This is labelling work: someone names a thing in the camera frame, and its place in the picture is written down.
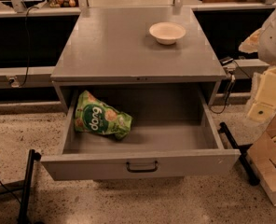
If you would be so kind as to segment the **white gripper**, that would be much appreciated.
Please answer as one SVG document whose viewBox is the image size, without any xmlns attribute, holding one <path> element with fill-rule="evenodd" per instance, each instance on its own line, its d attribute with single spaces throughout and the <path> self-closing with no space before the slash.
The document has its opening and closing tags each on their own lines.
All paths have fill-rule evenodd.
<svg viewBox="0 0 276 224">
<path fill-rule="evenodd" d="M 246 105 L 246 117 L 263 123 L 276 113 L 276 66 L 271 66 L 262 74 L 254 73 L 251 97 Z"/>
</svg>

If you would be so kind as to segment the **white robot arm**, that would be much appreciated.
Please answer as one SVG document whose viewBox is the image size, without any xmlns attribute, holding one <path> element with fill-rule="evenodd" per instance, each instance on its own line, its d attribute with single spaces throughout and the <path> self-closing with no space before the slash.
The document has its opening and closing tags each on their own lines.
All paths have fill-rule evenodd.
<svg viewBox="0 0 276 224">
<path fill-rule="evenodd" d="M 276 8 L 263 23 L 258 41 L 258 58 L 269 68 L 258 78 L 247 118 L 265 122 L 276 112 Z"/>
</svg>

